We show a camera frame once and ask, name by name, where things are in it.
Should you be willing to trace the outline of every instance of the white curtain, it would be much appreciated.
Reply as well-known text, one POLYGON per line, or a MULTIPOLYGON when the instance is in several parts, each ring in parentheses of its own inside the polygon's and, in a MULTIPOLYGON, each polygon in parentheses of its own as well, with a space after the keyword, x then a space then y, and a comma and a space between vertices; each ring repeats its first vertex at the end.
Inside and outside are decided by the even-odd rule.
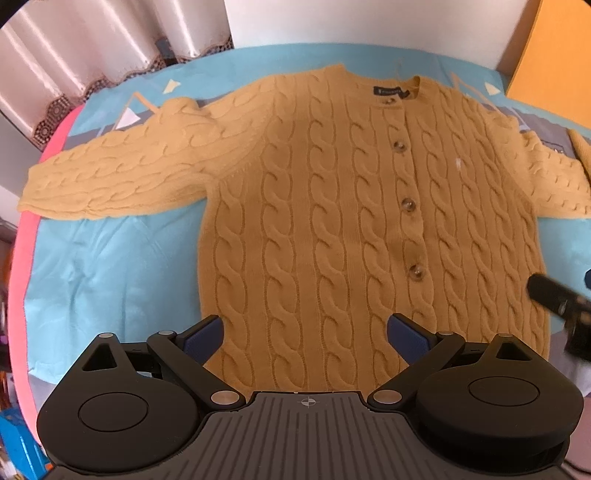
POLYGON ((43 149, 93 92, 229 48, 223 0, 30 0, 0 30, 0 110, 43 149))

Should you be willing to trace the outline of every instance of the blue gripper pad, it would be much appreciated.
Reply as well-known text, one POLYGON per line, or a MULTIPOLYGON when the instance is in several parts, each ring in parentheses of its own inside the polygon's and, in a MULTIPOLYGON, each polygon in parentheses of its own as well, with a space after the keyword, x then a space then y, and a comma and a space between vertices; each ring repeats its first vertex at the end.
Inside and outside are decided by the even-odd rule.
POLYGON ((223 322, 220 317, 210 321, 206 326, 199 328, 194 333, 189 333, 184 338, 183 352, 204 365, 212 355, 217 352, 223 343, 223 322))
POLYGON ((409 365, 419 360, 433 347, 428 336, 435 336, 426 330, 421 333, 423 328, 400 314, 392 315, 388 319, 387 329, 388 343, 409 365))

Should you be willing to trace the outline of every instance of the light blue bed sheet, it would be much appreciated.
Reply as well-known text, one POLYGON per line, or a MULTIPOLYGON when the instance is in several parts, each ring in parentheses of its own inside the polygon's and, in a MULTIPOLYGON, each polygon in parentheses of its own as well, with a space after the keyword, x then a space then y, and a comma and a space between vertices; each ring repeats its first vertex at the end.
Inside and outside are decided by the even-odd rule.
MULTIPOLYGON (((455 73, 498 106, 577 128, 502 93, 489 95, 485 82, 501 92, 506 83, 493 70, 422 51, 324 44, 245 48, 136 77, 94 94, 70 136, 114 123, 134 92, 155 105, 179 96, 212 99, 262 76, 335 63, 368 77, 405 79, 420 74, 446 85, 452 84, 455 73), (180 85, 164 94, 170 80, 180 85)), ((136 101, 131 108, 137 114, 145 110, 136 101)), ((591 136, 589 130, 578 130, 591 136)), ((204 206, 202 201, 158 215, 122 219, 42 220, 25 297, 30 374, 59 382, 100 332, 116 333, 123 342, 139 342, 158 330, 182 331, 196 323, 200 319, 196 247, 204 206)), ((586 220, 540 221, 549 274, 581 292, 585 292, 584 272, 591 268, 586 248, 590 233, 591 222, 586 220)), ((553 320, 553 332, 560 328, 560 322, 553 320)))

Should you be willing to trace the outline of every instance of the lace curtain trim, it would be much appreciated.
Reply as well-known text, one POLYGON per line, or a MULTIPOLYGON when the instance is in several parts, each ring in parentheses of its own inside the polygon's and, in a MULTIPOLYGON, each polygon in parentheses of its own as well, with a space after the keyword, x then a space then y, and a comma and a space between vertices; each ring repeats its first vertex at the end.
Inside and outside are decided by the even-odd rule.
MULTIPOLYGON (((228 38, 222 44, 216 44, 209 47, 202 55, 198 58, 220 53, 222 51, 231 50, 234 48, 232 37, 228 38)), ((194 59, 186 57, 177 57, 178 63, 187 63, 194 59)), ((158 55, 150 65, 144 70, 136 70, 128 72, 120 82, 112 82, 109 79, 102 77, 92 82, 85 90, 84 95, 79 98, 69 98, 66 95, 61 95, 53 100, 46 109, 46 114, 43 120, 41 120, 33 131, 33 137, 31 141, 41 151, 43 151, 49 142, 51 136, 55 133, 57 127, 60 125, 62 120, 70 113, 74 108, 83 104, 87 101, 93 93, 96 93, 104 88, 112 88, 126 80, 144 75, 146 73, 153 73, 167 67, 167 62, 162 55, 158 55)))

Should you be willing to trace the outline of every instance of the cable knit pattern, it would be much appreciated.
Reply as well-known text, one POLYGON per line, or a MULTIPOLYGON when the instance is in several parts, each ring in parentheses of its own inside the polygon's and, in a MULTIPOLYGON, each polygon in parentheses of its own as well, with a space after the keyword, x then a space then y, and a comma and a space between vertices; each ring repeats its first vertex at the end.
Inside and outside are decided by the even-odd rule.
POLYGON ((548 315, 525 293, 544 271, 536 215, 591 218, 581 163, 515 119, 430 79, 342 66, 201 109, 171 100, 33 167, 21 209, 98 218, 203 197, 202 314, 225 324, 207 367, 245 395, 368 394, 405 367, 393 312, 471 342, 511 332, 547 357, 548 315))

